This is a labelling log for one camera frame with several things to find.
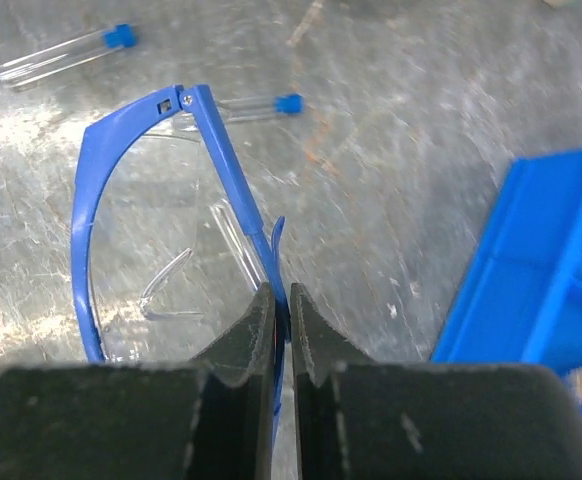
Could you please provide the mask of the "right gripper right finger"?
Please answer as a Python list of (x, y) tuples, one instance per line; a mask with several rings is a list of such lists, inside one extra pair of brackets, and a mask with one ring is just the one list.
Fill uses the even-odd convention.
[(380, 363), (289, 298), (303, 479), (582, 479), (582, 415), (532, 364)]

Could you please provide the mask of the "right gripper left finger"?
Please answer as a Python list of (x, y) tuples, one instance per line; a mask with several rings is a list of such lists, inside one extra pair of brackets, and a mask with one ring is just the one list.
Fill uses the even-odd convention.
[(0, 479), (267, 479), (275, 299), (184, 363), (0, 368)]

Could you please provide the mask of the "blue safety glasses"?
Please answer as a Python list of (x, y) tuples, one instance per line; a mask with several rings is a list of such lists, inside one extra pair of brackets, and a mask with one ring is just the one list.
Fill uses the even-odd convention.
[(252, 195), (210, 87), (173, 85), (150, 93), (86, 128), (75, 174), (71, 220), (71, 282), (79, 333), (90, 363), (106, 361), (90, 303), (90, 242), (99, 201), (117, 163), (150, 129), (179, 112), (193, 116), (241, 231), (251, 241), (276, 300), (273, 427), (282, 413), (285, 344), (290, 341), (290, 313), (280, 268), (280, 240), (285, 218), (271, 235)]

